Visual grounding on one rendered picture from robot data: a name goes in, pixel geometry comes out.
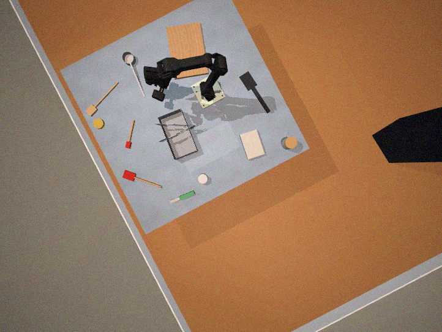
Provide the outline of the yellow round disc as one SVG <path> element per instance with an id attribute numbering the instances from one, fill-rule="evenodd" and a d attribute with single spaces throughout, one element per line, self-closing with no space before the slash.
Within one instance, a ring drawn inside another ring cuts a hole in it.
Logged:
<path id="1" fill-rule="evenodd" d="M 95 119 L 94 122 L 93 122 L 94 127 L 97 128 L 97 129 L 103 128 L 104 124 L 105 124 L 104 121 L 102 119 L 100 119 L 100 118 Z"/>

